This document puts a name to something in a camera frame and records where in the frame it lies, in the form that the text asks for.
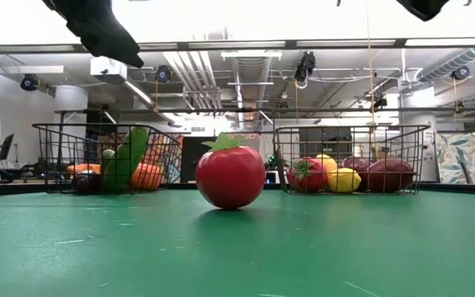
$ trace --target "green table surface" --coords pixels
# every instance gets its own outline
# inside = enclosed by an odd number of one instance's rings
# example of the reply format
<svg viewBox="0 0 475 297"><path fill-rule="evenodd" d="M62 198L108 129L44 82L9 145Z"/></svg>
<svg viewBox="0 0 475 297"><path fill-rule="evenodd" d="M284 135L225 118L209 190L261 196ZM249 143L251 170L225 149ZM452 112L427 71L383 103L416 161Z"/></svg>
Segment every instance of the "green table surface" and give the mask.
<svg viewBox="0 0 475 297"><path fill-rule="evenodd" d="M475 296L475 195L0 196L0 296Z"/></svg>

